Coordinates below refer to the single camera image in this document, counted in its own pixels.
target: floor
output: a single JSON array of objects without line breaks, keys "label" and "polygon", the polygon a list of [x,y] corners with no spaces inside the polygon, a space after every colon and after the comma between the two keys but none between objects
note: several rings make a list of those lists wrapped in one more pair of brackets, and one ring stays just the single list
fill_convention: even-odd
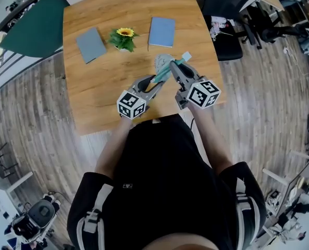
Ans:
[{"label": "floor", "polygon": [[[213,117],[233,161],[246,161],[266,194],[274,183],[262,168],[290,176],[303,166],[287,155],[291,149],[305,151],[309,60],[292,37],[263,46],[259,51],[247,43],[241,60],[220,63],[227,102],[213,107]],[[283,52],[284,47],[290,54]],[[17,191],[23,203],[33,204],[48,191],[59,191],[72,201],[82,175],[93,169],[109,137],[109,131],[77,135],[64,76],[60,53],[0,90],[0,145],[8,142],[5,162],[19,164],[10,180],[34,172]],[[191,123],[190,113],[182,117]],[[196,125],[193,131],[201,145]],[[62,207],[52,240],[61,247],[69,242],[70,205],[60,194],[56,196]]]}]

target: yellow flower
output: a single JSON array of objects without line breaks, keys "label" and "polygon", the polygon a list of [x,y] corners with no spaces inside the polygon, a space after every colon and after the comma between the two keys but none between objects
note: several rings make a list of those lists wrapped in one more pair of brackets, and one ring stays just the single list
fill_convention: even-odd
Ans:
[{"label": "yellow flower", "polygon": [[134,34],[134,31],[129,28],[120,28],[116,32],[122,36],[128,36],[128,37],[133,37]]}]

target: gray notebook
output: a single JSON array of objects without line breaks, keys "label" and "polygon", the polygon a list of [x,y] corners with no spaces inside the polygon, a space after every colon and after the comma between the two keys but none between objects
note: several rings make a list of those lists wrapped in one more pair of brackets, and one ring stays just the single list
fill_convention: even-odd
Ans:
[{"label": "gray notebook", "polygon": [[86,64],[107,52],[96,28],[90,28],[76,40]]}]

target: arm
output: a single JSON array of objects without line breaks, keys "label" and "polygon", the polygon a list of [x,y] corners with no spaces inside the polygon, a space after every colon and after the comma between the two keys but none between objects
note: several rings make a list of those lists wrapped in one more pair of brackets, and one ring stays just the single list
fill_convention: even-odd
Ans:
[{"label": "arm", "polygon": [[217,130],[209,108],[200,109],[191,102],[188,103],[188,108],[195,118],[208,161],[218,175],[224,169],[233,166],[228,145]]},{"label": "arm", "polygon": [[125,142],[127,140],[132,120],[122,117],[117,128],[111,134],[97,160],[95,171],[113,178],[115,167],[121,158]]}]

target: person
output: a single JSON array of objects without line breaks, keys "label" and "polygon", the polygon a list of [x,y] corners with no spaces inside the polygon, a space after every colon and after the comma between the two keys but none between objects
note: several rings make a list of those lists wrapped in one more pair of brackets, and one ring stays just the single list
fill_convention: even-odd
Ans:
[{"label": "person", "polygon": [[179,115],[131,130],[132,121],[122,117],[74,197],[67,230],[76,248],[236,249],[238,178],[257,203],[261,229],[264,197],[248,165],[232,163],[209,109],[190,102],[188,108],[211,167]]}]

